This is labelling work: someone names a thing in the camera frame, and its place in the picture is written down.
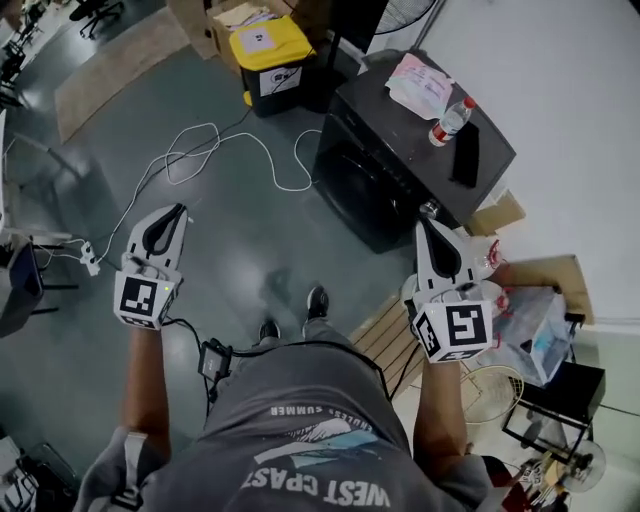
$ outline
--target trash bin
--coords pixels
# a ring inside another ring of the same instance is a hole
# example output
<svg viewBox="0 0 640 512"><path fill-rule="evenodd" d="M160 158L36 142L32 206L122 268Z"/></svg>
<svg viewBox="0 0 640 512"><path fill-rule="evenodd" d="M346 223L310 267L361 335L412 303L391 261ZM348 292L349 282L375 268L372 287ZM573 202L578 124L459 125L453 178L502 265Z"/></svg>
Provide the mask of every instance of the trash bin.
<svg viewBox="0 0 640 512"><path fill-rule="evenodd" d="M289 16L238 29L229 42L242 69L245 102L258 117L300 103L303 66L315 52Z"/></svg>

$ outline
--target water bottle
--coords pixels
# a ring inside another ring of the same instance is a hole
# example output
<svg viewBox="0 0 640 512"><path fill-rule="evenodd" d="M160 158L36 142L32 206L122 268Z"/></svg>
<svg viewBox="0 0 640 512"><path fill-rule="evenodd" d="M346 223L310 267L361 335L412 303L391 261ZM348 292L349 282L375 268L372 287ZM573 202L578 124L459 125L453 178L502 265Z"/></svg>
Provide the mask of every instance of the water bottle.
<svg viewBox="0 0 640 512"><path fill-rule="evenodd" d="M470 96L451 105L429 132L431 144L440 147L449 142L469 120L475 106L476 102Z"/></svg>

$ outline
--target yellow lid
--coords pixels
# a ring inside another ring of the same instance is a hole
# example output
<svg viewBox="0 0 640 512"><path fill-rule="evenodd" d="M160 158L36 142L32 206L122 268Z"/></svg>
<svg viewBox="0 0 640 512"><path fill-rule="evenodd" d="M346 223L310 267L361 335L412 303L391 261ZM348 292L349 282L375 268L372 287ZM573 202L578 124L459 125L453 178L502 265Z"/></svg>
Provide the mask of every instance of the yellow lid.
<svg viewBox="0 0 640 512"><path fill-rule="evenodd" d="M289 16L261 21L236 30L229 38L244 69L261 71L315 55L302 30Z"/></svg>

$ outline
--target gray t-shirt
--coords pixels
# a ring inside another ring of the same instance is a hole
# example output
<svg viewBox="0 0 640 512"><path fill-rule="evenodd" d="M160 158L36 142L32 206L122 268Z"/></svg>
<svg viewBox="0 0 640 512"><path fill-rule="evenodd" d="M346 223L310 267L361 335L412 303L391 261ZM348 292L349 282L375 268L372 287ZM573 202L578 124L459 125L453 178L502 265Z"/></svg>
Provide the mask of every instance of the gray t-shirt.
<svg viewBox="0 0 640 512"><path fill-rule="evenodd" d="M293 345L243 360L201 437L167 464L118 429L76 510L456 511L490 486L472 455L431 482L373 370L337 348Z"/></svg>

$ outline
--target shoe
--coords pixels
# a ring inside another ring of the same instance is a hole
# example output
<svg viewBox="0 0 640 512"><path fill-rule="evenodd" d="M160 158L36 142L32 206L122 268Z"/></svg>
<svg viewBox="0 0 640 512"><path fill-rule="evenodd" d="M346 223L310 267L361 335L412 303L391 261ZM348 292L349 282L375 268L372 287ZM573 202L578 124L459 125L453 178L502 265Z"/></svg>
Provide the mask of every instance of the shoe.
<svg viewBox="0 0 640 512"><path fill-rule="evenodd" d="M267 318L262 325L260 326L260 332L258 334L258 339L262 341L265 338L279 338L280 337L280 327L272 318Z"/></svg>
<svg viewBox="0 0 640 512"><path fill-rule="evenodd" d="M307 321L325 318L329 312L329 294L322 286L316 286L307 297Z"/></svg>

